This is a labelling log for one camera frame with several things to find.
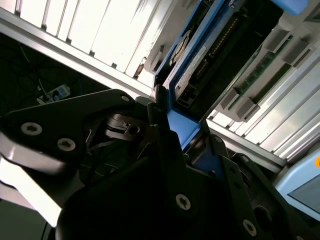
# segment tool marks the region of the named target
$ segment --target blue plastic part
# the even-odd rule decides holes
[[[160,66],[158,67],[157,71],[155,72],[155,75],[154,75],[154,78],[153,78],[153,87],[155,87],[155,84],[156,84],[156,76],[159,74],[159,72],[161,71],[161,69],[164,67],[164,65],[166,64],[166,62],[169,60],[169,57],[171,56],[172,52],[175,50],[178,42],[180,41],[180,39],[182,38],[187,26],[188,26],[188,23],[191,21],[191,19],[193,18],[193,16],[195,15],[199,5],[201,4],[201,1],[202,0],[198,0],[198,2],[196,3],[196,5],[194,6],[194,10],[193,12],[191,13],[188,21],[187,21],[187,24],[184,26],[183,30],[181,31],[179,37],[177,37],[177,39],[175,40],[175,42],[173,43],[173,45],[171,46],[170,50],[168,51],[167,55],[165,56],[165,58],[163,59],[162,63],[160,64]]]
[[[170,129],[178,134],[181,148],[184,149],[199,132],[200,124],[172,109],[167,113],[167,117]]]
[[[203,155],[196,161],[193,167],[205,173],[214,172],[216,179],[219,181],[223,181],[224,179],[220,157],[218,155],[213,155],[210,147],[205,150]]]
[[[320,157],[320,148],[292,166],[276,184],[275,188],[290,205],[320,221],[320,214],[318,212],[289,195],[292,191],[320,175],[320,167],[316,166],[316,160],[318,157]]]
[[[178,110],[174,109],[174,106],[173,106],[174,94],[173,93],[174,93],[175,84],[179,80],[179,75],[182,72],[183,68],[186,66],[188,59],[191,57],[191,54],[194,52],[194,50],[198,46],[198,44],[201,41],[202,37],[204,36],[206,30],[208,29],[208,27],[212,23],[213,19],[215,18],[215,16],[219,12],[219,10],[224,2],[225,2],[225,0],[216,0],[212,4],[208,13],[206,14],[206,16],[202,20],[200,26],[198,27],[197,31],[194,33],[192,40],[187,45],[187,47],[184,51],[185,54],[182,57],[183,59],[180,59],[179,63],[177,63],[175,68],[172,70],[172,74],[170,74],[170,76],[169,76],[169,78],[171,78],[169,81],[169,84],[165,85],[165,87],[168,90],[168,109],[169,110],[167,113],[167,117],[168,117],[170,129],[175,131],[178,134],[182,149],[184,149],[189,144],[189,142],[193,139],[193,137],[196,136],[196,134],[201,129],[201,125],[199,124],[199,122],[191,119],[188,116],[185,116],[184,114],[182,114]],[[200,3],[201,3],[201,1],[198,1],[197,5],[195,7],[195,10],[193,11],[191,16],[193,16],[193,14],[196,12],[196,9],[200,5]],[[173,44],[173,46],[171,47],[166,58],[164,59],[164,61],[160,65],[160,67],[158,68],[156,75],[162,69],[162,67],[164,66],[164,63],[169,59],[169,56],[171,55],[172,51],[175,49],[175,46],[179,40],[180,39],[178,38],[175,41],[175,43]]]
[[[308,0],[272,0],[284,11],[292,14],[299,15],[307,6]]]

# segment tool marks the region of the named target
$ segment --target white panel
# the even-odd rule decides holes
[[[149,88],[152,88],[154,82],[154,75],[143,69],[138,77],[138,81],[148,86]]]
[[[90,52],[108,3],[108,0],[80,1],[69,36],[72,46],[85,53]]]
[[[304,127],[297,132],[294,136],[290,137],[279,149],[277,149],[274,154],[277,156],[285,157],[286,153],[288,153],[289,150],[291,150],[294,146],[297,140],[301,139],[302,136],[304,136],[310,129],[312,129],[314,126],[318,125],[320,123],[320,113],[312,119],[310,122],[308,122]]]
[[[0,0],[0,8],[3,8],[10,13],[15,12],[16,1],[15,0]]]
[[[157,41],[162,27],[166,23],[177,0],[161,0],[147,28],[138,48],[136,49],[127,69],[126,74],[133,77],[143,57],[148,57],[153,44]]]
[[[216,110],[213,110],[211,113],[210,113],[210,115],[208,116],[208,119],[210,118],[210,117],[212,117],[214,114],[216,114]]]
[[[57,35],[58,38],[65,41],[68,37],[69,30],[71,28],[72,20],[76,11],[77,3],[80,0],[67,0],[64,15],[62,16],[62,23]]]
[[[62,13],[67,0],[51,0],[45,21],[46,31],[52,35],[57,35]]]
[[[115,56],[113,61],[117,64],[117,69],[120,72],[124,72],[126,70],[132,56],[135,53],[137,45],[141,40],[149,21],[151,20],[159,0],[146,0],[145,2],[146,3],[144,4],[142,11],[134,16],[128,31],[125,32],[124,38],[120,39],[122,48],[120,49],[119,54]]]
[[[40,28],[46,4],[46,0],[23,0],[20,17]]]
[[[139,0],[111,0],[94,41],[94,57],[111,66],[125,44],[126,37],[138,7]]]
[[[234,122],[230,127],[229,130],[231,132],[235,132],[238,128],[240,128],[240,126],[243,124],[243,122]]]
[[[292,146],[290,146],[285,152],[280,156],[282,158],[287,158],[290,160],[293,158],[299,151],[301,151],[309,143],[313,142],[320,135],[320,122],[316,124],[313,128],[307,131],[302,137],[300,137]]]
[[[303,106],[292,114],[279,128],[276,129],[260,145],[268,151],[276,151],[281,145],[290,139],[297,131],[306,125],[319,113],[316,107],[320,103],[320,90],[318,90]]]
[[[240,136],[247,135],[261,119],[285,96],[290,89],[300,78],[310,71],[310,66],[317,64],[320,61],[320,50],[316,51],[299,69],[292,68],[268,94],[260,105],[260,110],[248,121],[244,122],[236,133]]]
[[[257,144],[263,142],[288,118],[304,99],[320,84],[320,63],[304,77],[245,137]]]
[[[232,122],[232,119],[219,112],[219,113],[213,118],[212,121],[215,122],[216,124],[219,124],[219,125],[222,126],[222,127],[226,127],[226,126],[228,126],[229,123]]]

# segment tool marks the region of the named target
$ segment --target screw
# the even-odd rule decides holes
[[[121,96],[122,100],[126,101],[126,102],[129,102],[130,99],[127,97],[127,96]]]
[[[185,211],[188,211],[191,208],[191,202],[183,194],[178,194],[177,196],[175,196],[175,201],[176,204],[178,204],[178,206]]]
[[[215,140],[216,140],[218,143],[222,143],[222,140],[221,140],[221,138],[220,138],[220,137],[215,136],[214,138],[215,138]]]
[[[242,156],[242,159],[243,159],[246,163],[249,162],[249,159],[248,159],[246,156]]]
[[[76,148],[76,143],[70,138],[60,138],[57,142],[58,148],[65,152],[70,152]]]
[[[42,127],[35,122],[26,122],[20,128],[24,134],[29,136],[36,136],[42,133]]]
[[[231,7],[231,8],[235,8],[235,6],[236,6],[236,4],[237,4],[237,0],[231,0],[230,2],[229,2],[229,7]]]
[[[242,222],[244,229],[250,234],[252,237],[257,236],[257,229],[256,227],[250,222],[249,220],[245,219]]]

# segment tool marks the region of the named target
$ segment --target gray metal bar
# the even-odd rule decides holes
[[[151,88],[0,8],[0,32],[110,88],[148,97]]]
[[[78,11],[78,8],[79,8],[79,5],[80,5],[80,1],[81,1],[81,0],[77,0],[77,2],[76,2],[74,14],[73,14],[73,17],[72,17],[72,21],[71,21],[71,24],[70,24],[70,28],[69,28],[69,31],[68,31],[68,35],[67,35],[67,37],[66,37],[67,40],[70,40],[70,34],[71,34],[72,26],[73,26],[74,23],[75,23],[75,18],[76,18],[77,11]]]
[[[102,19],[101,19],[101,22],[99,23],[98,30],[96,31],[96,34],[95,34],[95,36],[94,36],[94,39],[93,39],[93,42],[92,42],[90,51],[92,51],[92,48],[93,48],[94,45],[95,45],[95,41],[96,41],[97,35],[98,35],[98,33],[99,33],[101,24],[102,24],[102,22],[104,21],[104,18],[105,18],[105,16],[106,16],[106,13],[107,13],[107,11],[108,11],[108,8],[109,8],[109,5],[110,5],[110,2],[111,2],[111,1],[112,1],[112,0],[108,0],[108,4],[106,5],[106,8],[105,8],[104,13],[103,13],[103,17],[102,17]]]
[[[45,30],[47,29],[47,18],[48,18],[49,7],[50,7],[50,0],[46,0],[44,14],[42,18],[42,24],[41,24],[41,28]]]
[[[223,139],[227,148],[248,155],[255,163],[279,173],[287,162],[241,136],[225,129],[211,120],[207,120],[210,131]]]
[[[63,10],[62,10],[62,14],[61,14],[61,18],[60,18],[60,22],[59,22],[59,25],[58,25],[58,30],[56,31],[56,36],[58,36],[59,33],[60,33],[62,21],[64,20],[66,8],[67,8],[67,4],[68,4],[68,0],[65,0],[65,1],[64,1]]]
[[[15,8],[14,8],[14,14],[20,16],[21,9],[22,9],[22,1],[23,0],[16,0],[15,2]]]

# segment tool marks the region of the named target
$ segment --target black cable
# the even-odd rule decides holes
[[[45,222],[45,225],[44,225],[44,228],[43,228],[43,231],[42,231],[42,235],[41,235],[40,240],[44,240],[45,232],[46,232],[47,226],[48,226],[48,222],[46,221],[46,222]]]

